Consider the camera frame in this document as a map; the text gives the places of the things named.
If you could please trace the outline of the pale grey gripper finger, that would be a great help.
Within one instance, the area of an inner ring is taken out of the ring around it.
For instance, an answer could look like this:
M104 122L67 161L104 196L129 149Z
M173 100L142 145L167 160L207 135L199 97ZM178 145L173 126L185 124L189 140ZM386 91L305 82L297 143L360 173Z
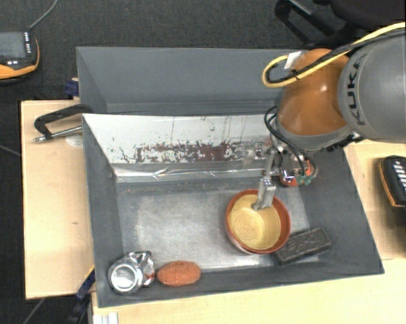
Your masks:
M253 203L252 208L255 209L256 211L262 210L262 196L263 196L263 189L266 186L271 186L271 178L261 178L260 182L258 184L258 189L257 189L257 199Z
M264 187L263 196L262 196L262 208L263 209L272 206L272 202L273 202L275 193L276 193L276 186Z

